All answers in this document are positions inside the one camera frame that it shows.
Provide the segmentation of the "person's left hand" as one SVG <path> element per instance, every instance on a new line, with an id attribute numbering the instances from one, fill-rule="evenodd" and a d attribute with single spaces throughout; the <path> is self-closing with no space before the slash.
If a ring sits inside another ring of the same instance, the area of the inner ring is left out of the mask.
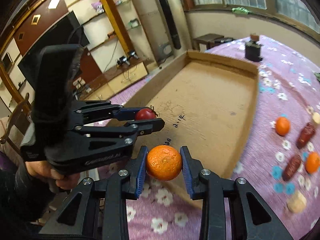
<path id="1" fill-rule="evenodd" d="M 55 185 L 63 190 L 71 190 L 75 188 L 80 179 L 79 173 L 68 176 L 59 174 L 59 172 L 53 169 L 47 161 L 25 162 L 25 166 L 31 176 L 41 179 L 42 181 L 53 179 L 55 181 Z"/>

